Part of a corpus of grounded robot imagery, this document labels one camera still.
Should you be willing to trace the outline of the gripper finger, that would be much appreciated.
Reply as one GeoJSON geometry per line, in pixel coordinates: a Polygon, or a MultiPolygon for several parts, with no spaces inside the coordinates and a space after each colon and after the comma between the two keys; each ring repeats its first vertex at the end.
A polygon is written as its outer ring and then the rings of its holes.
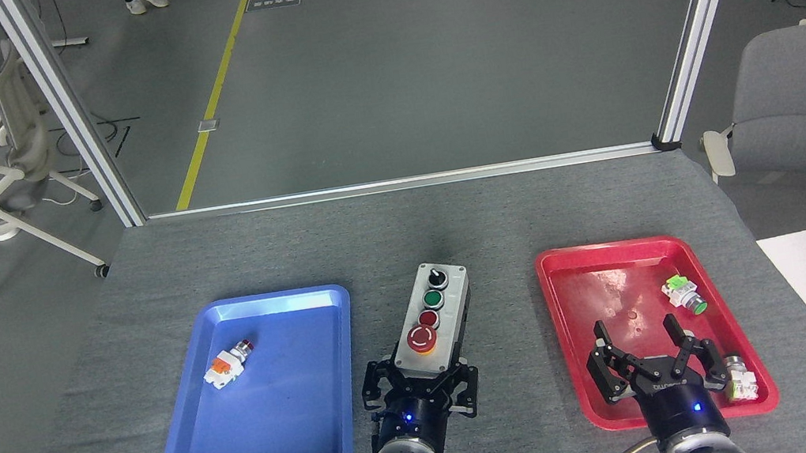
{"type": "Polygon", "coordinates": [[[686,331],[675,316],[663,319],[663,327],[672,343],[680,349],[670,369],[672,379],[680,379],[687,370],[689,356],[697,357],[704,372],[704,387],[710,391],[723,391],[729,384],[730,378],[723,358],[720,357],[714,341],[708,338],[698,338],[690,331],[686,331]]]}
{"type": "Polygon", "coordinates": [[[648,397],[646,388],[637,383],[646,377],[642,359],[615,347],[603,321],[594,323],[593,332],[595,345],[586,365],[604,400],[613,405],[634,396],[648,397]]]}
{"type": "Polygon", "coordinates": [[[465,361],[456,361],[434,379],[437,409],[442,417],[459,413],[463,417],[478,414],[478,368],[465,361]]]}
{"type": "Polygon", "coordinates": [[[408,379],[393,357],[370,361],[362,384],[363,407],[367,411],[400,406],[410,400],[408,379]]]}

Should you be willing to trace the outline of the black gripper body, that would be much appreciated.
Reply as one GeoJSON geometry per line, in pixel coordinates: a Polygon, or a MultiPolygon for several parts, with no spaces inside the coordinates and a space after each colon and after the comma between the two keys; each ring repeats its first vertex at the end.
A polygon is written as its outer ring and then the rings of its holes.
{"type": "Polygon", "coordinates": [[[378,446],[385,447],[397,438],[420,439],[429,447],[445,443],[451,413],[452,388],[425,390],[394,388],[385,395],[385,407],[379,413],[378,446]]]}
{"type": "Polygon", "coordinates": [[[731,432],[727,421],[715,406],[703,377],[686,368],[681,377],[672,374],[674,359],[669,356],[642,359],[647,371],[633,371],[632,389],[650,434],[658,440],[660,453],[681,436],[705,432],[731,432]]]}

